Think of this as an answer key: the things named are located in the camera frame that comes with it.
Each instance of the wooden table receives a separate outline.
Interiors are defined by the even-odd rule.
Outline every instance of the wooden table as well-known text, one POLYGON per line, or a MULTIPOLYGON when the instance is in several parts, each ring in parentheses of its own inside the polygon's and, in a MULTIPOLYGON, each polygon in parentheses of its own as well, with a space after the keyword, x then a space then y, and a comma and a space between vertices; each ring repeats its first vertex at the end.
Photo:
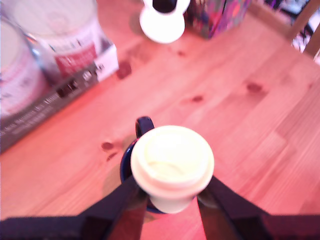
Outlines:
MULTIPOLYGON (((271 214, 320 214, 320 67, 247 14, 205 40, 147 39, 139 0, 98 0, 121 69, 0 157, 1 219, 74 215, 120 184, 135 119, 200 133, 214 175, 271 214)), ((141 239, 203 239, 197 205, 148 214, 141 239)))

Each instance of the paint can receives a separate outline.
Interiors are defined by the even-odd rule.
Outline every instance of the paint can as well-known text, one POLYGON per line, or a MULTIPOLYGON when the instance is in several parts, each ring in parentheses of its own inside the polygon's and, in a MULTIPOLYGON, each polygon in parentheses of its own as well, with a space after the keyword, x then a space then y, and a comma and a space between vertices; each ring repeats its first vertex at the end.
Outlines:
POLYGON ((42 56, 45 70, 68 77, 102 51, 95 0, 18 0, 12 19, 42 56))
POLYGON ((1 118, 6 118, 38 99, 49 85, 23 34, 5 20, 1 20, 0 58, 1 118))

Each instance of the patterned box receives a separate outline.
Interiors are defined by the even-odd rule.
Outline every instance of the patterned box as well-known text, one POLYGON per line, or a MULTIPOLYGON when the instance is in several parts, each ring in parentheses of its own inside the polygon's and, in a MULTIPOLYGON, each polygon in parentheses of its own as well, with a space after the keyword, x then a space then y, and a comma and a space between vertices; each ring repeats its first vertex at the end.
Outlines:
POLYGON ((237 26, 250 3, 251 0, 191 0, 184 18, 187 25, 210 39, 237 26))

